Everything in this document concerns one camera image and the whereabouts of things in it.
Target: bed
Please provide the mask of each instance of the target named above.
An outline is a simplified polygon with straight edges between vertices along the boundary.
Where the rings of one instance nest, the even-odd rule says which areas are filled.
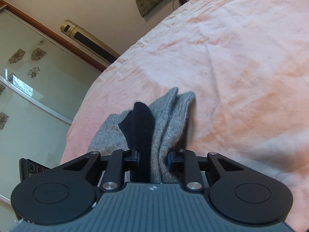
[[[193,91],[187,149],[219,152],[293,193],[286,222],[309,228],[309,0],[190,0],[89,89],[62,163],[87,152],[106,118],[177,86]]]

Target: floral pattern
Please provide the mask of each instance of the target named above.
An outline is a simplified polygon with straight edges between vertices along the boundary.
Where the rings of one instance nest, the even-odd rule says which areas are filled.
[[[0,130],[4,128],[5,123],[7,122],[7,119],[9,116],[4,114],[3,112],[0,113]]]
[[[27,75],[31,76],[31,78],[35,78],[37,74],[39,73],[39,71],[40,71],[39,67],[36,67],[36,68],[29,70]]]
[[[44,45],[45,43],[46,43],[46,39],[43,38],[38,42],[38,45],[41,46],[41,45]]]
[[[9,82],[13,82],[13,79],[14,79],[14,73],[11,73],[8,77],[7,77],[7,81]]]
[[[15,52],[15,54],[9,59],[10,64],[14,64],[21,60],[23,56],[25,55],[25,52],[22,49],[19,49],[18,51]]]
[[[31,59],[34,60],[34,61],[38,61],[40,60],[44,55],[46,54],[45,51],[43,51],[42,49],[40,48],[36,48],[32,54],[31,54]]]
[[[0,84],[0,95],[4,92],[5,86]]]

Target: wall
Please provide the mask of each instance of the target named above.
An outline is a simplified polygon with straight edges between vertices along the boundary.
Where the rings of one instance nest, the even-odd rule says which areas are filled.
[[[140,16],[135,0],[5,1],[81,49],[81,46],[60,32],[64,20],[70,19],[77,23],[120,54],[173,11],[173,0],[164,0],[145,18]]]

